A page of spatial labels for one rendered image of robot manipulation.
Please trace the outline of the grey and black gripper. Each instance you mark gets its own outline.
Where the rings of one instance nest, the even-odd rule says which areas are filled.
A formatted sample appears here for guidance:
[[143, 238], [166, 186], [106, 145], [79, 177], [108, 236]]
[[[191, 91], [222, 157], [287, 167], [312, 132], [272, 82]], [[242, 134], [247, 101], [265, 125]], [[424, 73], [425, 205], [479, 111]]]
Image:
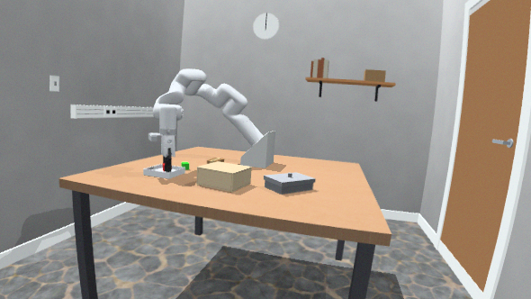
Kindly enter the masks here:
[[[172, 157], [176, 156], [175, 135], [161, 135], [161, 154], [163, 155], [163, 163], [165, 164], [165, 171], [172, 171]], [[168, 153], [168, 156], [167, 156]]]

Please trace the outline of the brown cardboard box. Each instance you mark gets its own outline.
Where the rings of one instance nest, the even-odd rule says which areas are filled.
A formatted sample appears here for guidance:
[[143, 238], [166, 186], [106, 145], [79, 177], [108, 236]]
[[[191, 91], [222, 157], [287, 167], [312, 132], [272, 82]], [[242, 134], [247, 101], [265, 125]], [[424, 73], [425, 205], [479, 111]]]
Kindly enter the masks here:
[[213, 159], [208, 159], [207, 160], [207, 164], [211, 164], [211, 163], [214, 163], [214, 162], [224, 162], [224, 159], [221, 159], [221, 158], [213, 158]]

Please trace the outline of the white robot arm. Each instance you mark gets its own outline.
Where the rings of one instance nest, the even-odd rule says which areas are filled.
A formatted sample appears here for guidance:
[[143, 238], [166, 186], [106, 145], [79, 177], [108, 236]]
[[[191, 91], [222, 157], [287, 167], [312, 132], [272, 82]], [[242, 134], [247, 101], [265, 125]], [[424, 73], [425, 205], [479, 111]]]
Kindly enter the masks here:
[[183, 102], [185, 94], [201, 96], [217, 108], [221, 108], [231, 98], [223, 109], [223, 115], [235, 125], [251, 147], [264, 137], [245, 115], [240, 114], [248, 104], [242, 94], [227, 84], [221, 84], [216, 90], [204, 85], [205, 81], [206, 75], [198, 69], [184, 69], [177, 74], [169, 92], [160, 96], [154, 105], [153, 115], [157, 120], [160, 111], [159, 134], [149, 133], [150, 141], [158, 141], [158, 135], [176, 135], [176, 121], [184, 115], [183, 108], [176, 104]]

